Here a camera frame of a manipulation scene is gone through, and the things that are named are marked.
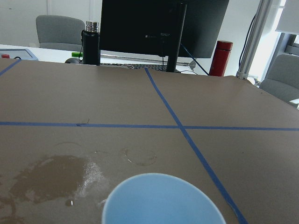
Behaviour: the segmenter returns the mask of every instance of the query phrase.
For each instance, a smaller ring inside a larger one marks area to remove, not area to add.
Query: chair backrest
[[[59,15],[39,15],[36,30],[40,48],[80,51],[82,20]]]
[[[289,104],[290,100],[298,99],[299,56],[287,54],[277,56],[260,88]]]

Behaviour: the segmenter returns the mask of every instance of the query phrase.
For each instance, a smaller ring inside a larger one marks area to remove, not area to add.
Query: light blue cup
[[[136,175],[109,195],[102,224],[225,224],[214,203],[192,184],[166,174]]]

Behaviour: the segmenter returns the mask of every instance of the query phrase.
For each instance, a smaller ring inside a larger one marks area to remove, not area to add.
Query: keyboard
[[[109,64],[109,63],[101,63],[101,65],[106,66],[123,66],[128,67],[130,69],[142,69],[142,68],[148,68],[148,69],[154,69],[157,71],[166,71],[167,65],[161,65],[161,64]]]

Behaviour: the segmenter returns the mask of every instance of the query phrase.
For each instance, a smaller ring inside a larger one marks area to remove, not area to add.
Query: black monitor
[[[172,56],[182,13],[182,43],[195,58],[210,58],[229,0],[103,0],[100,49]],[[183,48],[179,57],[189,55]]]

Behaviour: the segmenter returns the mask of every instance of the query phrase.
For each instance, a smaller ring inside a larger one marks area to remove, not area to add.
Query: black thermos
[[[99,23],[86,21],[86,30],[82,31],[83,64],[100,65]]]

